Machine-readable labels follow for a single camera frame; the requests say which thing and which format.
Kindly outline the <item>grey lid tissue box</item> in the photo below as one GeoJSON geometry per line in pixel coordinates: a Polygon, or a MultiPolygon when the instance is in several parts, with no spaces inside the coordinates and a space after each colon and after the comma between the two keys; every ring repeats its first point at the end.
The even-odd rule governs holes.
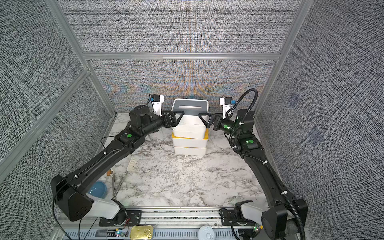
{"type": "Polygon", "coordinates": [[[175,99],[172,111],[184,111],[185,115],[197,116],[200,113],[209,112],[209,102],[207,100],[175,99]]]}

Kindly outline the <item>yellow lid tissue box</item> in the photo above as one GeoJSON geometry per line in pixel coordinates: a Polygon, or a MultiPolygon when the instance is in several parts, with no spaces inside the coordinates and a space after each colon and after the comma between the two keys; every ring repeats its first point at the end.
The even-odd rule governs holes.
{"type": "Polygon", "coordinates": [[[176,137],[172,134],[172,140],[175,147],[183,147],[183,148],[206,148],[209,139],[209,130],[207,129],[205,132],[205,136],[203,139],[191,139],[191,138],[181,138],[176,137]]]}

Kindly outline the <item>large bamboo lid tissue box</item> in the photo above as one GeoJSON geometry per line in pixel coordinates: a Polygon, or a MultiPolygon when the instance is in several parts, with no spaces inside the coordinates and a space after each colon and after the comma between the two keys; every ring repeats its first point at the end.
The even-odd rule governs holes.
{"type": "Polygon", "coordinates": [[[204,156],[208,148],[174,147],[176,155],[204,156]]]}

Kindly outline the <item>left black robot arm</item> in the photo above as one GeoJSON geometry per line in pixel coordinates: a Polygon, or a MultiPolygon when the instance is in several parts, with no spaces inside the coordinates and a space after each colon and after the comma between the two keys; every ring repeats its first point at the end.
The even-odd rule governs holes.
{"type": "Polygon", "coordinates": [[[150,112],[148,106],[130,110],[130,121],[111,143],[95,157],[67,176],[55,176],[51,181],[53,203],[66,217],[78,221],[85,216],[111,220],[120,226],[128,218],[126,208],[117,200],[105,200],[88,194],[94,183],[116,163],[132,154],[146,136],[161,128],[176,127],[184,111],[163,111],[161,115],[150,112]]]}

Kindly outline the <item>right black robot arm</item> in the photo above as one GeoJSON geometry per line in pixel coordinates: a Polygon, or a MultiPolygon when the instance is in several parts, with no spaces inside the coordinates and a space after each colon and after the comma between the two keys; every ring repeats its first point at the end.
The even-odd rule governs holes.
{"type": "Polygon", "coordinates": [[[308,206],[304,200],[296,199],[283,184],[268,161],[261,143],[253,135],[254,112],[252,109],[256,104],[258,91],[249,89],[242,94],[242,97],[251,92],[254,93],[254,98],[250,106],[239,110],[235,121],[230,120],[230,113],[235,110],[239,102],[235,102],[229,110],[225,111],[223,117],[217,113],[199,113],[198,116],[207,128],[213,126],[215,131],[222,130],[229,134],[228,141],[232,150],[242,157],[257,177],[269,201],[270,208],[262,215],[262,225],[269,237],[275,240],[283,236],[288,213],[292,213],[300,238],[304,240],[308,206]]]}

